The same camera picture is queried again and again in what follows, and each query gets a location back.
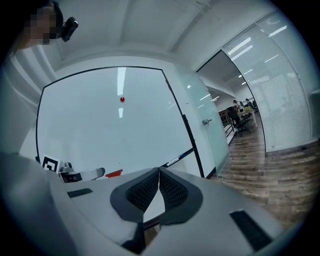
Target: window blinds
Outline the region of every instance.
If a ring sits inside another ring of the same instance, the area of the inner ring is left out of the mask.
[[[240,70],[255,98],[266,151],[309,142],[311,126],[305,93],[292,64],[270,35],[253,25],[223,50]]]

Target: person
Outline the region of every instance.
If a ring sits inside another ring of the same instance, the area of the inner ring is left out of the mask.
[[[11,53],[17,50],[27,49],[35,45],[47,45],[57,38],[63,27],[63,14],[59,4],[48,1],[37,8],[26,19],[22,31],[17,36],[11,47]]]
[[[239,112],[244,111],[244,107],[241,105],[239,101],[234,100],[233,103],[236,105],[236,108],[238,109]]]
[[[245,99],[246,100],[246,103],[248,104],[248,106],[252,109],[254,109],[254,105],[251,103],[250,100],[248,100],[247,98]]]

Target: white wall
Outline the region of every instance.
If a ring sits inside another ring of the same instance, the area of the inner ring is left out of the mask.
[[[36,115],[24,104],[3,73],[0,78],[0,120],[0,151],[18,153],[36,123]]]
[[[211,172],[215,167],[215,162],[208,136],[203,129],[203,125],[201,124],[202,119],[199,113],[190,104],[190,99],[188,98],[188,95],[183,88],[179,74],[177,73],[177,70],[173,63],[153,58],[135,56],[102,57],[78,62],[73,65],[64,67],[60,70],[57,70],[56,75],[59,79],[77,72],[111,66],[140,66],[158,68],[163,70],[167,80],[172,87],[182,113],[185,114],[189,120],[189,125],[192,130],[195,143],[200,155],[203,171],[205,173]],[[195,170],[192,174],[199,175],[199,170]]]
[[[50,65],[54,71],[60,67],[61,62],[62,62],[61,54],[63,54],[63,53],[60,52],[59,47],[58,47],[58,45],[60,43],[64,44],[65,42],[63,42],[61,39],[59,39],[59,42],[58,42],[58,40],[55,40],[50,45],[42,45],[41,46],[48,62],[50,63]]]
[[[230,95],[227,95],[227,94],[224,94],[224,95],[221,95],[215,102],[215,106],[216,106],[216,109],[221,112],[221,111],[224,111],[226,110],[227,108],[229,107],[233,107],[234,106],[234,103],[233,101],[235,100],[236,98],[235,97],[232,97]]]
[[[210,74],[200,74],[201,80],[207,87],[214,88],[216,90],[219,90],[221,92],[224,92],[230,96],[235,96],[234,92],[231,90],[231,88],[223,82],[217,75],[215,75],[213,72]]]
[[[5,61],[2,72],[34,114],[37,113],[42,88],[57,80],[41,45],[18,50]]]
[[[243,102],[245,105],[246,99],[252,99],[252,93],[247,86],[247,84],[240,84],[232,88],[234,92],[235,99],[237,101]]]

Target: wooden floor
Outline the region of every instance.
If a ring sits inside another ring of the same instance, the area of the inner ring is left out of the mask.
[[[221,175],[211,179],[253,199],[288,228],[305,217],[318,192],[320,146],[266,156],[259,113],[256,117],[258,128],[252,123],[251,133],[233,138]]]

